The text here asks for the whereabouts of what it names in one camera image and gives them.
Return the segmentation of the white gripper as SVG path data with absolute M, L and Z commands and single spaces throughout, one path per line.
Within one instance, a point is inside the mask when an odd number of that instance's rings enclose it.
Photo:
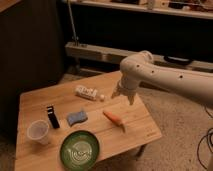
M 137 87 L 137 81 L 129 77 L 122 77 L 117 84 L 117 89 L 113 90 L 111 99 L 120 96 L 120 94 L 123 94 L 128 96 L 129 104 L 133 105 Z

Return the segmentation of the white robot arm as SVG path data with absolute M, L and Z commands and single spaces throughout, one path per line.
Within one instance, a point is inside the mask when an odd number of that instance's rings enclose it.
M 132 105 L 139 84 L 145 82 L 213 109 L 213 73 L 155 65 L 149 51 L 124 58 L 120 71 L 112 98 L 122 94 Z

